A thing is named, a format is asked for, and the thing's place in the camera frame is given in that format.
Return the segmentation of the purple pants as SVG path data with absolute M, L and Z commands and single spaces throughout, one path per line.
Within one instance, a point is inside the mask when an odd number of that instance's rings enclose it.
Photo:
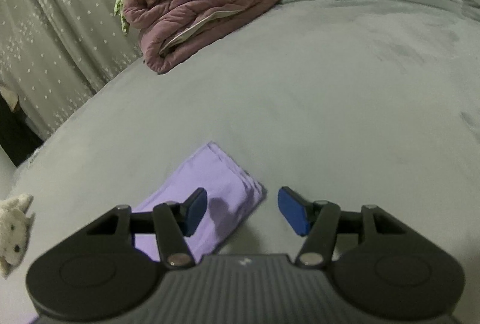
M 170 270 L 213 253 L 264 199 L 260 183 L 215 143 L 203 145 L 137 208 L 116 206 L 42 254 L 26 276 L 41 316 L 119 317 Z

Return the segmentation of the white plush dog toy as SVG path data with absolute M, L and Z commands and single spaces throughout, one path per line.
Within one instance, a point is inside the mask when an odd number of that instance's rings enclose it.
M 33 216 L 28 216 L 33 196 L 20 194 L 1 201 L 1 276 L 19 266 L 28 247 Z

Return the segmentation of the black hanging garment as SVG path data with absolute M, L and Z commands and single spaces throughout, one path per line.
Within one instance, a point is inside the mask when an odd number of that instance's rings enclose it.
M 28 159 L 44 141 L 27 125 L 26 115 L 19 109 L 12 111 L 1 97 L 1 147 L 18 167 Z

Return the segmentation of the grey star curtain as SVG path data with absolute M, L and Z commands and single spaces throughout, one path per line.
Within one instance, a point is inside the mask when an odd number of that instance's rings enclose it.
M 49 137 L 140 57 L 115 0 L 1 0 L 1 81 Z

